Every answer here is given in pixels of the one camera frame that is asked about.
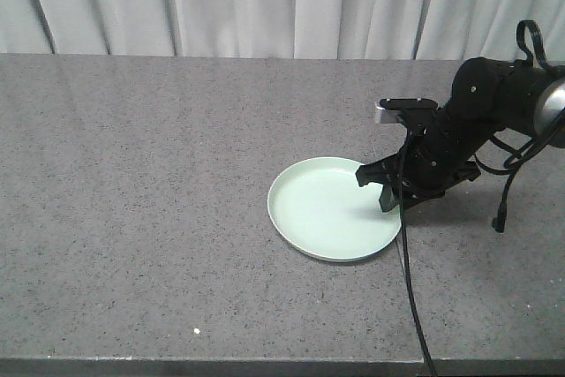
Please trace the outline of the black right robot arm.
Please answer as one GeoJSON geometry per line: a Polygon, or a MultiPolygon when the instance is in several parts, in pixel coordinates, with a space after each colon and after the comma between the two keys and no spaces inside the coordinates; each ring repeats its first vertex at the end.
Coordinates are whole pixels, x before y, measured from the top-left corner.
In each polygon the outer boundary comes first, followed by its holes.
{"type": "Polygon", "coordinates": [[[511,129],[535,138],[564,108],[564,74],[484,57],[458,69],[443,107],[428,99],[382,99],[382,115],[411,131],[396,155],[362,165],[358,185],[383,186],[380,208],[413,207],[441,197],[480,174],[471,157],[496,132],[511,129]]]}

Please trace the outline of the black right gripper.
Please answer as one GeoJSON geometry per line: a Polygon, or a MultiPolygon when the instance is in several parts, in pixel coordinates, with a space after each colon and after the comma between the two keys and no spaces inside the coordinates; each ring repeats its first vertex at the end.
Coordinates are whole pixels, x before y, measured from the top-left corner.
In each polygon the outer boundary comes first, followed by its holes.
{"type": "Polygon", "coordinates": [[[480,176],[471,157],[490,138],[488,119],[469,119],[451,102],[443,108],[403,109],[399,117],[410,135],[398,154],[360,165],[355,172],[359,187],[383,185],[383,213],[438,199],[480,176]]]}

